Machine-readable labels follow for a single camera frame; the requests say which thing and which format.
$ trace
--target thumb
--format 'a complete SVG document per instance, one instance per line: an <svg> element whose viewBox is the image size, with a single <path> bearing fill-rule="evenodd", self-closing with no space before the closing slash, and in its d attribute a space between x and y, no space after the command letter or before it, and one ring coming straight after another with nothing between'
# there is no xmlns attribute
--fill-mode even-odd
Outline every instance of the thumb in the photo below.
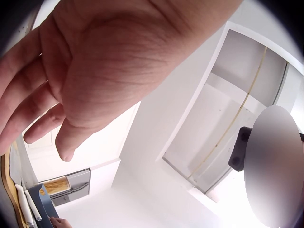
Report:
<svg viewBox="0 0 304 228"><path fill-rule="evenodd" d="M91 128L73 126L65 118L55 140L60 158L65 162L71 161L74 151L93 133Z"/></svg>
<svg viewBox="0 0 304 228"><path fill-rule="evenodd" d="M57 220L57 222L59 222L60 224L65 224L67 223L66 219L61 219L61 218L55 218Z"/></svg>
<svg viewBox="0 0 304 228"><path fill-rule="evenodd" d="M51 224L53 225L53 226L56 226L56 227L60 227L60 223L57 221L57 219L56 218L54 218L54 217L50 217L50 221L51 221Z"/></svg>

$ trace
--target finger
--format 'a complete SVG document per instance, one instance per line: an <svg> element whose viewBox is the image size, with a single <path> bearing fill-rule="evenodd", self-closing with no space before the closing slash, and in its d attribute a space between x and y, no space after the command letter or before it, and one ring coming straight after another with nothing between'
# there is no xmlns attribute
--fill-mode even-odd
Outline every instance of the finger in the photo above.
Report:
<svg viewBox="0 0 304 228"><path fill-rule="evenodd" d="M51 218L50 218L50 221L51 221L51 224L52 224L53 226L57 226L57 227L60 226L60 223L57 221L56 218L51 217Z"/></svg>
<svg viewBox="0 0 304 228"><path fill-rule="evenodd" d="M62 104L52 107L46 114L38 119L24 134L24 141L31 144L45 136L51 130L60 126L65 119Z"/></svg>
<svg viewBox="0 0 304 228"><path fill-rule="evenodd" d="M0 155L35 119L58 103L46 82L27 97L15 110L0 135Z"/></svg>
<svg viewBox="0 0 304 228"><path fill-rule="evenodd" d="M39 27L31 31L0 59L0 97L13 77L41 54Z"/></svg>
<svg viewBox="0 0 304 228"><path fill-rule="evenodd" d="M47 80L41 58L21 70L0 98L0 132L18 105Z"/></svg>
<svg viewBox="0 0 304 228"><path fill-rule="evenodd" d="M76 148L93 133L91 128L73 126L65 118L55 141L60 158L65 162L71 161Z"/></svg>
<svg viewBox="0 0 304 228"><path fill-rule="evenodd" d="M61 224L64 224L64 223L66 223L66 219L61 219L61 218L54 218L54 219L56 219L57 220L57 222L59 222L59 223L61 223Z"/></svg>

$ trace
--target white wall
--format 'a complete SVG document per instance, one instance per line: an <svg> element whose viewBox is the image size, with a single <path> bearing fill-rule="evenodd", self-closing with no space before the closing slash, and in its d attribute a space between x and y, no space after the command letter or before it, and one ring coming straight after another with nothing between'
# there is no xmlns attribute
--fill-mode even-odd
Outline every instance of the white wall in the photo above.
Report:
<svg viewBox="0 0 304 228"><path fill-rule="evenodd" d="M302 79L302 84L297 94L295 104L291 110L290 115L295 120L298 129L301 133L304 133L304 80Z"/></svg>
<svg viewBox="0 0 304 228"><path fill-rule="evenodd" d="M142 190L120 167L113 187L99 194L56 207L73 228L165 228L176 227L174 219Z"/></svg>
<svg viewBox="0 0 304 228"><path fill-rule="evenodd" d="M256 0L245 0L229 21L261 34L303 64L303 55L301 55L287 30Z"/></svg>
<svg viewBox="0 0 304 228"><path fill-rule="evenodd" d="M155 161L178 125L198 84L206 81L212 68L208 65L222 32L223 28L142 101L120 156L121 163L136 176L153 199L187 227L226 227L226 224L187 192L191 185L185 179L172 178ZM185 181L185 185L181 186L180 181Z"/></svg>
<svg viewBox="0 0 304 228"><path fill-rule="evenodd" d="M37 179L52 179L118 158L139 105L134 105L104 129L91 135L75 150L73 159L68 163L60 159L55 144L50 147L42 145L33 150L27 147Z"/></svg>
<svg viewBox="0 0 304 228"><path fill-rule="evenodd" d="M264 48L255 40L229 30L211 72L248 92ZM286 60L268 49L250 95L266 107L271 106L283 78L285 65Z"/></svg>

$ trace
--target palm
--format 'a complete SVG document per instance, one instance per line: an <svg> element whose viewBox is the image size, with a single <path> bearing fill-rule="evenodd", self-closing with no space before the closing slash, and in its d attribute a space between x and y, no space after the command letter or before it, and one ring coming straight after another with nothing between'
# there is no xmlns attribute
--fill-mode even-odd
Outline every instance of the palm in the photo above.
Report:
<svg viewBox="0 0 304 228"><path fill-rule="evenodd" d="M14 111L21 102L14 113L5 111L6 118L0 122L0 132L4 128L0 144L4 147L59 102L29 129L25 140L32 143L63 123L56 146L61 158L70 160L68 154L140 101L174 67L168 58L165 36L154 35L156 29L162 29L159 26L142 19L138 23L133 15L92 25L85 13L79 21L73 17L74 11L65 11L72 8L67 6L72 3L60 2L28 35L32 37L26 41L30 45L27 48L31 55L33 50L36 53L26 57L29 63L14 77L0 101L0 112L7 108L5 105L10 106L6 110ZM24 89L23 96L8 103L6 98L20 88L16 84L22 83L18 78L24 75L29 78L30 89Z"/></svg>

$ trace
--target human hand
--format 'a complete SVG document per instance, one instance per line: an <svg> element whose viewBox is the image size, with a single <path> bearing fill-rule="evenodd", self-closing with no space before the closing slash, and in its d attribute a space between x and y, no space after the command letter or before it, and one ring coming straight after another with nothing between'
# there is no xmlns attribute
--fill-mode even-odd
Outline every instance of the human hand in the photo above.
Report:
<svg viewBox="0 0 304 228"><path fill-rule="evenodd" d="M239 4L62 0L0 59L0 155L52 107L24 140L33 143L62 124L56 147L70 161L84 140L154 90Z"/></svg>
<svg viewBox="0 0 304 228"><path fill-rule="evenodd" d="M54 228L72 228L66 219L51 217L50 221Z"/></svg>

